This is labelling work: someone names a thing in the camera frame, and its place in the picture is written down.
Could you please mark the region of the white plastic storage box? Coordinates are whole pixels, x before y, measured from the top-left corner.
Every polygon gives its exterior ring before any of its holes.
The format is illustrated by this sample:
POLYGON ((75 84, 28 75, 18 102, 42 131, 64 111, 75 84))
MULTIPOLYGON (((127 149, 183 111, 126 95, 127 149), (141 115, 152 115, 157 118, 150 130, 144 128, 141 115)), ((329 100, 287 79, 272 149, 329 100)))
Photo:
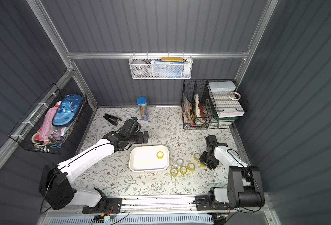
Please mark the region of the white plastic storage box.
POLYGON ((164 145, 135 147, 130 153, 129 168, 133 172, 156 172, 166 170, 170 165, 169 149, 164 145), (163 152, 163 159, 157 152, 163 152))

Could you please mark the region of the clear transparent tape roll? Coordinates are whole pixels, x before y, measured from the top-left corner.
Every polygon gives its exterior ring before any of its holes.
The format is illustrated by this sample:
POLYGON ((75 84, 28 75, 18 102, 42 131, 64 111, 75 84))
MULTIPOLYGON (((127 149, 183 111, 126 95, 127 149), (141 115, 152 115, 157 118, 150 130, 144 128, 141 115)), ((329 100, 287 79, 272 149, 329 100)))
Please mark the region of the clear transparent tape roll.
POLYGON ((176 164, 177 164, 178 166, 183 166, 184 161, 183 161, 181 158, 179 158, 179 159, 176 160, 176 164))

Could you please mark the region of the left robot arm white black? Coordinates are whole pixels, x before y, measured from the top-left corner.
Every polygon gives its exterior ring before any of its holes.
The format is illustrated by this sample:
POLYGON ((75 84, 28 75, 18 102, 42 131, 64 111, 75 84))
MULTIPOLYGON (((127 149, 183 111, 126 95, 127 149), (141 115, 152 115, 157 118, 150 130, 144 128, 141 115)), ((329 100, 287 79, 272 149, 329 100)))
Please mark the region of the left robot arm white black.
POLYGON ((47 202, 53 210, 83 205, 91 212, 105 212, 108 209, 108 200, 103 191, 96 187, 77 187, 73 182, 105 157, 128 150, 133 144, 148 143, 149 134, 141 131, 141 127, 138 119, 132 117, 121 128, 105 134, 87 150, 58 164, 46 165, 39 184, 42 201, 47 202))

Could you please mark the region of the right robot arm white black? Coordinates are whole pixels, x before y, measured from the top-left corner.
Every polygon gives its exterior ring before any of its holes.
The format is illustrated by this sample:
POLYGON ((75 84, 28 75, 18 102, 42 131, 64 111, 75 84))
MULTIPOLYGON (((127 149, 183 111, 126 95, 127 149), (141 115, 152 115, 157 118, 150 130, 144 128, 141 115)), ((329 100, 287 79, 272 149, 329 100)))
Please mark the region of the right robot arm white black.
POLYGON ((222 164, 228 169, 227 187, 213 187, 208 194, 208 205, 213 209, 223 207, 262 208, 265 197, 258 167, 243 162, 235 150, 224 142, 218 142, 215 135, 205 138, 206 151, 200 156, 200 163, 208 169, 216 169, 222 164))

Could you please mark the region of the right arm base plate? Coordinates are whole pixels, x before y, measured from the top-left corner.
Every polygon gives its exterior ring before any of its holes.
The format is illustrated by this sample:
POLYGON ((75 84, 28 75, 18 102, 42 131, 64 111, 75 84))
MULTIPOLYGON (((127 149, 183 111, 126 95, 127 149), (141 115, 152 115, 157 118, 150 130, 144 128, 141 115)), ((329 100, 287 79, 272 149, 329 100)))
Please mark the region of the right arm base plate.
POLYGON ((229 210, 229 207, 226 203, 210 200, 208 196, 204 195, 195 196, 193 204, 195 204, 198 211, 229 210))

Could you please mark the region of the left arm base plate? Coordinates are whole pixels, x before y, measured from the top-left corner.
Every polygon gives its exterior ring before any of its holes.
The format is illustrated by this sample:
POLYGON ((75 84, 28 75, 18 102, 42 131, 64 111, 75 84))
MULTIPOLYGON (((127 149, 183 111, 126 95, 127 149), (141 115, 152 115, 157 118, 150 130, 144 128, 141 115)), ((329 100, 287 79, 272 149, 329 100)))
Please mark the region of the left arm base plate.
POLYGON ((116 214, 120 213, 121 205, 122 205, 122 198, 102 198, 100 202, 94 206, 84 206, 82 210, 82 214, 92 214, 92 213, 99 213, 99 214, 116 214))

